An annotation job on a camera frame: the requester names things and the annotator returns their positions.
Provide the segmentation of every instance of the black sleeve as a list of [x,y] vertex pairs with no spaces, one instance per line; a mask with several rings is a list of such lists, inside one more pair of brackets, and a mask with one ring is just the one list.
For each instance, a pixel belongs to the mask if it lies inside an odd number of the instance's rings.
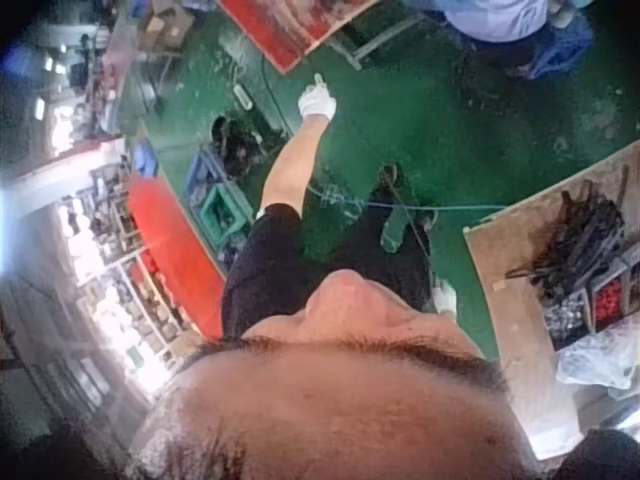
[[306,305],[318,269],[304,257],[302,220],[289,205],[268,207],[233,264],[222,297],[222,328],[238,337],[273,315]]

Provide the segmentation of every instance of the red board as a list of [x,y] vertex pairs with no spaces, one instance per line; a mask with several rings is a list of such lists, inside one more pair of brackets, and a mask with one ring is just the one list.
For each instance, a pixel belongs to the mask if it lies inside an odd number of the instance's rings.
[[207,338],[222,336],[224,279],[163,178],[132,178],[129,208],[167,287]]
[[219,5],[284,74],[378,1],[220,0]]

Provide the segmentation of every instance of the hand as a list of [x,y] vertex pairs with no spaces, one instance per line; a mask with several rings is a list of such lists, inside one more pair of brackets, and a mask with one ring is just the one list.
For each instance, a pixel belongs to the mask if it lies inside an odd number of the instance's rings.
[[327,84],[316,74],[316,84],[307,87],[298,101],[303,119],[311,115],[323,115],[331,121],[336,114],[338,103],[331,96]]
[[437,278],[433,287],[433,304],[438,313],[450,313],[455,317],[458,312],[458,295],[451,284]]

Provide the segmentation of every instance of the wooden table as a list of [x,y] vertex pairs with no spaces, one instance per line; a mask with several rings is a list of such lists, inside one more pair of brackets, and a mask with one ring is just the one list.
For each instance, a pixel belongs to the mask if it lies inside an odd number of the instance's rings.
[[[294,68],[331,35],[380,0],[220,0],[219,5],[244,30],[281,74]],[[417,24],[412,16],[351,52],[335,39],[329,45],[354,68],[381,44]]]
[[640,141],[566,181],[466,230],[465,237],[484,289],[496,332],[502,367],[513,394],[513,408],[530,438],[564,435],[579,439],[573,400],[576,387],[556,381],[556,354],[547,334],[536,289],[526,279],[505,280],[508,271],[526,267],[544,250],[562,208],[561,192],[573,198],[585,180],[616,200],[628,165],[624,204],[626,241],[640,237]]

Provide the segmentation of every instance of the green floor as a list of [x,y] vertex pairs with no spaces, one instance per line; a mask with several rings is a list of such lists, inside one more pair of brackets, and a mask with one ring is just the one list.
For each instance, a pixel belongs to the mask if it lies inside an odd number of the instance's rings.
[[[379,28],[372,12],[356,26]],[[321,146],[315,182],[329,179],[347,195],[366,198],[385,162],[399,162],[410,186],[407,203],[509,205],[603,159],[640,136],[639,98],[624,59],[608,35],[600,35],[580,68],[568,76],[502,84],[500,104],[480,109],[461,98],[453,81],[459,50],[434,26],[403,35],[376,54],[361,72],[328,48],[281,77],[266,73],[287,122],[296,128],[296,102],[320,71],[338,99],[338,114]],[[231,87],[241,83],[272,126],[282,121],[260,73],[262,56],[222,13],[200,18],[165,94],[161,115],[144,118],[160,152],[162,169],[182,192],[198,142],[212,120],[239,111]],[[126,95],[135,88],[128,85]],[[135,112],[123,102],[122,124]],[[268,162],[248,182],[256,205]],[[339,206],[309,198],[308,253],[322,257],[351,222]],[[459,323],[490,358],[497,348],[484,294],[462,229],[490,211],[442,214],[433,232],[433,263],[458,291]],[[399,222],[406,222],[402,216]]]

